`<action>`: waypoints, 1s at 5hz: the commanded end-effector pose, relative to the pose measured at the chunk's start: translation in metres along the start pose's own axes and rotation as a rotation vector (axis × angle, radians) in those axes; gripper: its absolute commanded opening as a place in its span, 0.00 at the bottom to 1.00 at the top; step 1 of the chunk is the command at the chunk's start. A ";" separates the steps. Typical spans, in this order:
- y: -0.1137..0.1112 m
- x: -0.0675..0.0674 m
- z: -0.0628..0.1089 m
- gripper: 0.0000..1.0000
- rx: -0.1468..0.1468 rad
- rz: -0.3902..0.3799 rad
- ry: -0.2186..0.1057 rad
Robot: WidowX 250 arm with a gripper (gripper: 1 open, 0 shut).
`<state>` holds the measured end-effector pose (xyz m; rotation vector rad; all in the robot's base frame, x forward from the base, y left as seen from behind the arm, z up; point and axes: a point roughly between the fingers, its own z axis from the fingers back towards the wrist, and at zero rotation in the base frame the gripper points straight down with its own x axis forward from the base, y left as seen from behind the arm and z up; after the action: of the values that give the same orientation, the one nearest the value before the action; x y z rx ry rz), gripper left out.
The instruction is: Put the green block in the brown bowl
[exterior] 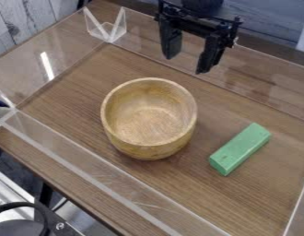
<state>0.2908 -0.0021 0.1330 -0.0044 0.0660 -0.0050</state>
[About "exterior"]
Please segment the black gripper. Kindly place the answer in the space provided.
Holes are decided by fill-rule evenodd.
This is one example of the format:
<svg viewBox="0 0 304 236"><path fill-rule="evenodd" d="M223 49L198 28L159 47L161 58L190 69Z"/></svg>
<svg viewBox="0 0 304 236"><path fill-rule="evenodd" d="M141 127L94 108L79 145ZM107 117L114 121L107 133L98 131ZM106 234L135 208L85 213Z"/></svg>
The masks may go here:
<svg viewBox="0 0 304 236"><path fill-rule="evenodd" d="M207 73L218 64L225 46L231 48L242 24L239 17L219 14L223 0L158 0L154 20L158 22L162 54L170 60L182 49L182 32L205 40L195 73Z"/></svg>

